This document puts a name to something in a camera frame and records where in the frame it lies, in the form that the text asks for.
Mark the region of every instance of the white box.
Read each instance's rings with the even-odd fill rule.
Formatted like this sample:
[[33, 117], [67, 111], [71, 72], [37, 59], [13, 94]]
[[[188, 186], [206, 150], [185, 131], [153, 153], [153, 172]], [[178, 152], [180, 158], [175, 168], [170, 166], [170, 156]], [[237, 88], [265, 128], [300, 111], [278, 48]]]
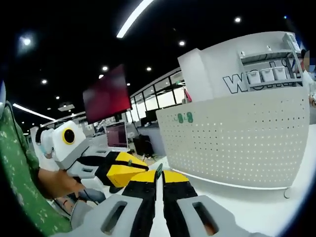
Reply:
[[249, 81], [250, 84], [261, 83], [260, 72], [259, 71], [247, 72], [246, 74], [247, 74], [248, 81]]
[[276, 80], [286, 80], [285, 67], [272, 68]]
[[272, 68], [265, 68], [260, 70], [263, 81], [273, 81], [275, 76], [273, 76]]

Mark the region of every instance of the yellow robot eye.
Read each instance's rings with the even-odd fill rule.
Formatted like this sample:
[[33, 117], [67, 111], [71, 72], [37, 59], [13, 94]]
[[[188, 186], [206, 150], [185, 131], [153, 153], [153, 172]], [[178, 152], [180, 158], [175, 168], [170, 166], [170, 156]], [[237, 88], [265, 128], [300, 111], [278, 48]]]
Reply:
[[63, 141], [67, 145], [71, 145], [75, 142], [75, 133], [70, 128], [66, 128], [63, 131]]

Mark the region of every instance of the white robot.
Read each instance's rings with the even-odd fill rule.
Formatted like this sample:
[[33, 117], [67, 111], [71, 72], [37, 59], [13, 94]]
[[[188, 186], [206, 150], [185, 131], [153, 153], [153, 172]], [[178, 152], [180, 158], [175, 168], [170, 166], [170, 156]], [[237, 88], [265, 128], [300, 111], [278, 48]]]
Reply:
[[146, 163], [124, 152], [112, 152], [91, 145], [82, 130], [68, 121], [40, 136], [42, 148], [60, 169], [87, 188], [103, 190], [104, 185], [125, 187], [135, 174], [148, 170]]

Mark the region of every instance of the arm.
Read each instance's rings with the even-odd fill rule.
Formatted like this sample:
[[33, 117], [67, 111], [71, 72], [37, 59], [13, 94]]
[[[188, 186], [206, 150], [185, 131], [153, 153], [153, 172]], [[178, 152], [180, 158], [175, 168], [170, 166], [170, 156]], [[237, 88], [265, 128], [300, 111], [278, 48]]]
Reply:
[[84, 185], [78, 183], [64, 170], [48, 171], [39, 169], [38, 178], [49, 196], [46, 197], [48, 199], [64, 197], [85, 188]]

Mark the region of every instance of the desk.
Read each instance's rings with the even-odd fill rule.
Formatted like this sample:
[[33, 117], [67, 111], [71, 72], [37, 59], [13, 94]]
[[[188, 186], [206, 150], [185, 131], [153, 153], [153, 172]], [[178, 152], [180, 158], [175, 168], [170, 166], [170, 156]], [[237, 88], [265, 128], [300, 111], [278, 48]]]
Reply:
[[[283, 197], [283, 190], [249, 190], [205, 182], [189, 177], [198, 195], [206, 195], [234, 214], [236, 223], [249, 232], [261, 232], [277, 236], [295, 217], [316, 171], [316, 124], [310, 125], [307, 145], [300, 170], [291, 187], [290, 199]], [[150, 166], [157, 169], [163, 163], [163, 169], [170, 169], [167, 158]], [[109, 188], [105, 195], [109, 197]], [[156, 216], [150, 237], [169, 237], [169, 231], [163, 217], [162, 178], [157, 183]]]

